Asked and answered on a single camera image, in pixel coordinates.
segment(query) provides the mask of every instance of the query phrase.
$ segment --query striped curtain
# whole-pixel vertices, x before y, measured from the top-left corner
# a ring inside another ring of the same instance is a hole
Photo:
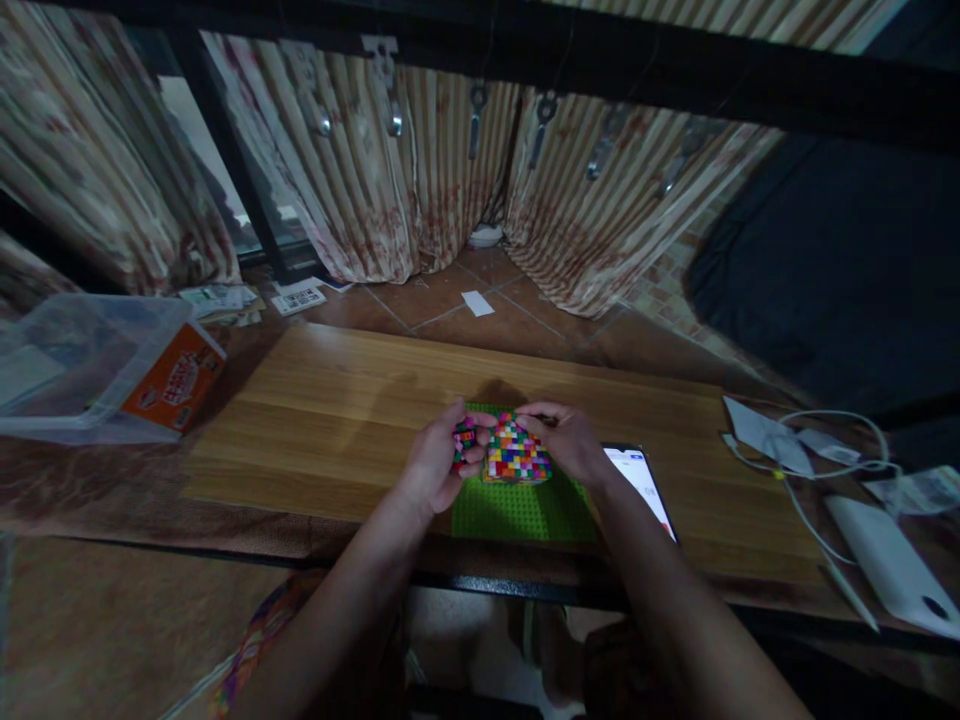
[[[48,296],[62,292],[80,289],[0,230],[0,319],[26,315]]]
[[[453,262],[503,181],[515,86],[490,86],[470,161],[467,78],[397,66],[403,131],[392,138],[372,60],[289,41],[204,39],[237,129],[334,277],[402,283]]]
[[[903,2],[567,4],[859,53]],[[530,170],[538,97],[530,88],[493,83],[479,155],[470,161],[467,78],[397,66],[404,129],[391,138],[387,94],[372,60],[302,43],[205,37],[241,134],[272,185],[287,193],[286,204],[296,209],[324,264],[342,280],[402,283],[440,270],[479,221],[494,221],[503,225],[510,257],[551,301],[598,316],[780,137],[755,125],[711,123],[701,147],[676,171],[690,116],[633,106],[606,167],[591,182],[586,168],[605,103],[562,98]],[[317,131],[321,110],[331,120],[329,137]],[[671,174],[675,182],[664,193]]]
[[[562,4],[643,17],[712,32],[859,54],[905,0],[567,0]],[[577,315],[606,312],[781,133],[721,123],[706,134],[669,192],[691,116],[636,106],[600,177],[586,168],[601,134],[605,104],[569,96],[547,125],[536,170],[528,169],[539,97],[523,104],[503,226],[507,252],[557,306]]]
[[[240,277],[197,161],[112,17],[0,0],[0,184],[131,293]]]

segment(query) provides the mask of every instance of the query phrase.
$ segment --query white cable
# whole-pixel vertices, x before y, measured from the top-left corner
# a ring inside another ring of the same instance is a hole
[[[847,565],[856,565],[857,563],[855,561],[849,558],[845,558],[843,555],[841,555],[832,547],[830,547],[830,545],[827,544],[827,541],[824,540],[822,537],[820,537],[820,533],[814,530],[813,525],[810,523],[809,518],[807,518],[807,514],[803,511],[803,508],[800,506],[800,502],[797,500],[797,496],[794,494],[793,488],[790,487],[790,481],[787,480],[786,478],[783,479],[783,486],[787,489],[787,493],[790,495],[790,499],[793,500],[793,506],[797,509],[797,512],[800,514],[800,519],[803,520],[803,524],[807,526],[807,530],[809,530],[813,535],[813,537],[816,538],[817,542],[820,543],[820,547],[822,547],[826,552],[833,555],[840,562],[845,562]]]
[[[867,460],[866,462],[856,463],[855,465],[850,465],[849,467],[843,468],[842,470],[834,470],[832,472],[826,473],[817,473],[815,475],[805,475],[804,473],[793,472],[792,470],[786,470],[783,467],[783,463],[780,461],[779,453],[776,452],[776,448],[773,447],[774,453],[770,455],[777,463],[778,467],[774,468],[763,463],[754,462],[753,460],[748,460],[745,458],[738,449],[737,439],[729,434],[725,433],[723,435],[723,441],[727,444],[727,447],[730,448],[734,456],[745,465],[750,467],[757,468],[758,470],[765,470],[770,473],[781,473],[783,476],[791,477],[802,477],[807,478],[808,480],[821,480],[826,478],[840,477],[841,475],[847,475],[855,470],[865,470],[867,472],[880,472],[887,468],[893,468],[896,477],[894,479],[894,496],[892,501],[888,504],[887,512],[893,517],[894,522],[897,521],[897,518],[900,516],[900,505],[901,498],[903,496],[903,487],[900,482],[903,477],[903,468],[897,465],[896,463],[890,462],[890,447],[887,443],[887,439],[883,435],[883,431],[877,426],[873,420],[868,417],[864,417],[859,413],[849,412],[847,410],[800,410],[798,412],[789,413],[784,415],[782,418],[777,420],[778,425],[783,427],[788,427],[787,422],[794,420],[798,417],[806,417],[809,415],[843,415],[845,417],[852,417],[860,422],[864,423],[867,427],[873,430],[874,434],[877,436],[877,443],[880,446],[880,459],[879,460]],[[767,435],[767,439],[776,439],[777,436]],[[833,557],[841,562],[845,562],[848,565],[856,565],[857,563],[853,560],[845,558],[843,555],[834,550],[830,545],[827,544],[827,541],[820,537],[820,534],[814,529],[810,520],[807,518],[807,514],[803,511],[803,508],[800,505],[800,502],[797,500],[797,496],[793,492],[793,488],[790,487],[790,481],[784,477],[783,485],[787,488],[787,493],[790,495],[790,500],[793,501],[793,506],[796,508],[797,513],[800,515],[800,519],[803,521],[803,524],[806,525],[807,530],[811,532],[817,542],[820,544],[826,552],[830,553]]]

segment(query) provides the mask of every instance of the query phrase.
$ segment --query smartphone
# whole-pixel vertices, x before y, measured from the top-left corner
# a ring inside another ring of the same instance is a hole
[[[647,464],[646,453],[634,445],[604,443],[603,449],[607,457],[613,461],[614,467],[637,489],[640,497],[647,501],[647,505],[653,510],[653,514],[657,516],[657,520],[663,525],[663,529],[667,531],[670,538],[678,542],[677,534],[673,531],[673,523],[667,515],[667,508],[664,507],[660,491],[653,481],[653,473],[650,472],[650,466]]]

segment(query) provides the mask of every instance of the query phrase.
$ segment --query wooden board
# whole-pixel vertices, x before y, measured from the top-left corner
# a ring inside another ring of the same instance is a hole
[[[580,406],[602,441],[644,447],[698,568],[823,585],[819,550],[783,488],[721,441],[719,388],[358,330],[288,330],[204,431],[184,494],[362,521],[403,468],[414,434],[458,394]]]

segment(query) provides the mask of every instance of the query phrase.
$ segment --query green baseplate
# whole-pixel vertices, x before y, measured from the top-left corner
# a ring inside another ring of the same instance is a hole
[[[499,416],[508,405],[467,403],[467,410]],[[553,477],[540,485],[464,481],[453,504],[453,536],[485,540],[596,542],[597,531],[580,483],[552,463]]]

